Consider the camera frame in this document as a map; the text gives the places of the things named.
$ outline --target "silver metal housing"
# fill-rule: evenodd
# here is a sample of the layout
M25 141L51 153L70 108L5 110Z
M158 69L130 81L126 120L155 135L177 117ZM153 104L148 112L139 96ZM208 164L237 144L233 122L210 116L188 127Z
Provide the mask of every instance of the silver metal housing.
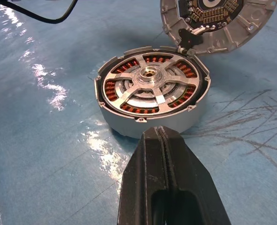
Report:
M277 6L277 0L244 0L238 16L227 26L203 33L203 44L195 45L188 54L231 52L248 42L266 24ZM192 31L192 27L179 17L177 0L161 0L163 30L179 45L179 29Z
M171 47L161 47L160 49L153 49L152 47L149 46L149 47L143 47L143 48L127 51L124 53L123 57L129 58L129 55L131 55L130 57L134 57L134 58L135 56L141 57L142 54L148 54L148 52L153 52L153 53L163 52L163 53L170 53L171 55L173 55L173 54L176 54L176 51L177 51L176 48L171 48ZM193 102L193 104L185 105L185 108L177 108L173 111L168 110L166 113L160 113L161 111L159 110L158 113L152 113L152 114L135 114L135 113L131 114L131 113L123 112L114 106L115 104L118 104L119 106L121 106L123 103L120 101L125 101L127 98L129 98L129 96L127 96L124 100L123 98L122 100L119 100L120 98L118 98L117 101L114 104L112 104L106 98L106 95L104 95L105 89L103 84L106 81L105 77L108 74L109 74L109 77L112 76L111 77L112 79L119 76L117 74L112 74L111 71L113 71L113 69L115 69L116 66L120 64L120 62L123 60L123 57L120 57L120 58L114 57L111 60L109 60L107 63L105 63L99 69L98 71L99 75L95 79L96 98L99 103L101 112L106 122L115 131L117 131L118 133L124 136L140 138L141 134L150 127L166 126L182 133L198 121L199 117L205 111L205 101L206 101L208 89L210 87L210 78L209 78L208 69L203 65L203 63L198 59L197 56L192 56L191 58L187 58L185 56L178 55L174 59L173 58L171 59L173 62L174 60L176 60L175 62L177 62L177 60L188 61L196 68L196 70L200 74L202 74L202 79L204 80L203 88L202 90L200 90L198 96L196 96L196 100ZM157 103L159 103L158 105L161 104L160 97L157 97L156 101ZM167 103L163 103L163 110L166 109L166 107L167 107Z

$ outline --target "clamp jaw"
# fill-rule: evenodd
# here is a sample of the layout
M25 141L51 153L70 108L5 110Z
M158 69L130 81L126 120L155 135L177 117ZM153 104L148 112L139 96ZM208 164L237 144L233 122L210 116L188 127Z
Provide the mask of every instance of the clamp jaw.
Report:
M169 128L145 131L123 173L118 225L231 225L209 172Z

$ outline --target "motor lid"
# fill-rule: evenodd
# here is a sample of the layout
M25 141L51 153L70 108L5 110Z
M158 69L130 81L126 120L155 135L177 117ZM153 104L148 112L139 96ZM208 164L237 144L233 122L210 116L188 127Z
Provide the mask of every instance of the motor lid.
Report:
M231 52L260 31L276 5L277 0L161 0L163 30L189 55Z

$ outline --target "scratch marks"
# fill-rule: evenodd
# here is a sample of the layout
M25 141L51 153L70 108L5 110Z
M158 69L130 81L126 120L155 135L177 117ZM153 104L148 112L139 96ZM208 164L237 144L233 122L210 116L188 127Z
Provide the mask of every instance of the scratch marks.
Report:
M234 101L238 101L239 98L242 98L243 101L246 99L245 92L240 93L220 113L203 121L186 137L211 136L222 139L216 145L228 145L232 142L247 143L250 145L250 151L247 149L249 152L241 154L242 157L257 152L277 168L277 146L269 144L272 139L274 143L277 143L277 100L270 96L271 92L272 90L263 90L254 93L253 96L246 93L250 96L247 98L249 100L234 109L232 105Z

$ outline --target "blue table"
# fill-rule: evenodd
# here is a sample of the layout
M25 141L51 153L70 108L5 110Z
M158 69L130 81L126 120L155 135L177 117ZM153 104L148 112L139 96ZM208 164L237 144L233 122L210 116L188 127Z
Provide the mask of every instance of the blue table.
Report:
M55 18L70 2L20 4ZM79 1L58 25L0 8L0 225L116 224L138 141L108 127L93 79L108 59L146 45L173 46L158 0ZM277 9L242 48L201 59L208 110L186 143L233 225L277 225Z

